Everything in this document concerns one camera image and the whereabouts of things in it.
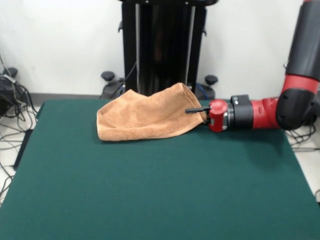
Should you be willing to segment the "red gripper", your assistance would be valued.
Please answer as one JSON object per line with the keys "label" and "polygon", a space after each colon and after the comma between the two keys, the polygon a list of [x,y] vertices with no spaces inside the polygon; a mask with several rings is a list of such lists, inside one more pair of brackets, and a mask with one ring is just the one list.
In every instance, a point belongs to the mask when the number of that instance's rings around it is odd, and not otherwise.
{"label": "red gripper", "polygon": [[228,112],[228,108],[228,103],[225,100],[215,99],[210,102],[209,106],[187,108],[185,113],[208,113],[203,124],[208,125],[213,132],[222,132],[224,130],[225,114]]}

